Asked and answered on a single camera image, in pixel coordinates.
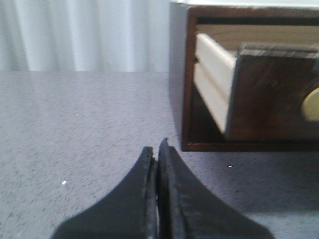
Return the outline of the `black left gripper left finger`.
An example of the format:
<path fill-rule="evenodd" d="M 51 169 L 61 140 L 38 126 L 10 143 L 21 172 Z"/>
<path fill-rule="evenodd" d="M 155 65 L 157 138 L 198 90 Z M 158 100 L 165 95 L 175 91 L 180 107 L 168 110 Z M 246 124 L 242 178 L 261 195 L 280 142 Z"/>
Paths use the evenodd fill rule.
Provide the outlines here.
<path fill-rule="evenodd" d="M 102 200 L 64 221 L 53 239 L 157 238 L 157 162 L 144 147 L 124 179 Z"/>

